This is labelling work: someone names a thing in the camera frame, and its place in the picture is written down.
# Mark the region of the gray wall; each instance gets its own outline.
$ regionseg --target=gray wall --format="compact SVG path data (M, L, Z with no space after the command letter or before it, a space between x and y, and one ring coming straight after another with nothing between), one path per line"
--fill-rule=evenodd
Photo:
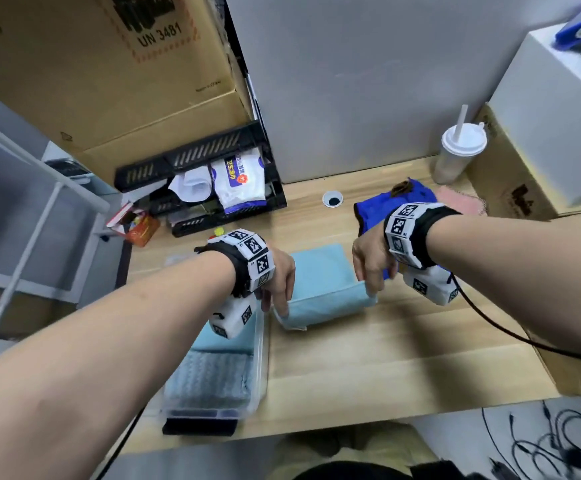
M0 131L40 158L47 138L0 103ZM0 273L12 274L54 180L0 150ZM70 290L95 213L63 189L22 278Z
M285 182L437 153L581 0L228 0Z

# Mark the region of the gray textured towel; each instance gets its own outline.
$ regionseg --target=gray textured towel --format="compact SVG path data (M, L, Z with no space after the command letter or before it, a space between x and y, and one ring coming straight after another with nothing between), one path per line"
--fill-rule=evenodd
M252 369L252 355L191 350L166 382L167 409L246 406Z

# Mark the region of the metal pole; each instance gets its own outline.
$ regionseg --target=metal pole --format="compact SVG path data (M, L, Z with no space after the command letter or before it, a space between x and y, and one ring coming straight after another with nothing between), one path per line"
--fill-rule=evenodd
M0 132L0 147L12 154L14 157L25 161L31 165L37 166L40 170L50 174L56 181L61 182L73 192L75 192L79 197L83 198L85 201L92 206L97 212L106 216L108 210L110 209L110 204L102 199L101 197L95 195L94 193L86 190L81 185L74 183L69 177L62 175L60 172L54 168L49 167L46 163L43 163L29 152L24 150L21 146L16 144L14 141L10 140L7 136Z
M63 182L55 183L55 187L53 188L52 193L50 194L50 198L46 203L46 207L44 207L44 210L41 213L39 220L37 221L37 225L35 226L35 229L32 231L32 234L30 235L28 244L26 244L26 247L23 250L22 257L19 258L19 262L17 263L17 266L14 269L13 276L11 277L10 282L8 282L8 286L5 288L4 291L2 291L2 294L0 296L0 321L2 319L4 311L6 311L6 307L8 306L8 304L10 304L10 301L13 298L15 288L17 288L19 279L22 277L23 268L26 266L26 263L28 263L28 259L32 254L32 250L34 249L35 244L37 244L37 240L39 239L41 230L43 229L44 224L46 224L48 215L50 214L50 211L55 205L57 197L59 196L59 192L62 190L63 187L64 187Z

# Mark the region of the white metal frame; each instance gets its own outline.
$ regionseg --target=white metal frame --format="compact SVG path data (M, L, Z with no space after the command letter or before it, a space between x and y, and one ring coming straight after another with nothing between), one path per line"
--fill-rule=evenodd
M53 292L57 292L56 289L51 287L22 281L21 276L26 264L28 263L28 259L32 254L32 250L34 249L35 244L39 239L39 235L41 234L41 231L44 225L46 224L48 215L50 215L50 211L55 205L57 197L59 196L59 192L61 192L62 188L67 187L71 189L98 212L98 216L95 218L93 229L91 229L91 235L86 244L86 248L84 249L84 256L82 256L82 260L79 263L77 273L75 274L75 279L73 281L72 288L69 292L66 292L68 294L66 298L70 299L66 301L72 301L76 303L79 300L79 297L75 299L75 295L77 293L81 295L81 290L84 288L86 275L88 269L90 268L93 262L95 250L97 249L98 243L97 241L99 240L99 236L103 234L102 232L100 232L100 229L103 227L103 220L105 218L105 215L108 213L108 210L110 209L110 204L101 197L95 195L94 193L88 192L88 190L79 186L78 184L73 182L70 178L63 176L53 168L47 166L45 163L40 162L30 153L25 151L21 146L15 144L7 136L3 135L3 133L1 132L0 132L0 148L3 149L8 154L12 155L14 158L23 161L24 163L37 166L41 171L45 171L56 180L55 186L53 187L53 191L48 198L48 202L46 203L46 206L44 207L44 210L42 211L39 220L37 221L35 229L32 231L32 234L30 235L28 243L26 244L26 247L23 250L22 256L20 257L17 266L15 266L13 275L8 277L3 274L0 274L0 285L3 285L5 283L5 286L3 286L4 291L0 296L0 321L1 321L4 311L10 304L10 301L16 290L21 291L25 291L27 289L30 290L31 285L33 285L33 288L37 291L48 292L50 290L53 290ZM58 297L53 295L48 296L48 298L58 298Z

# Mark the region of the white cable grommet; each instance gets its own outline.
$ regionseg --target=white cable grommet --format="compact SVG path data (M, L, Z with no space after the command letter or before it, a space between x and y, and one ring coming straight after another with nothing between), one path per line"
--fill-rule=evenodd
M344 197L337 190L330 190L322 195L322 203L333 209L342 205L343 201Z

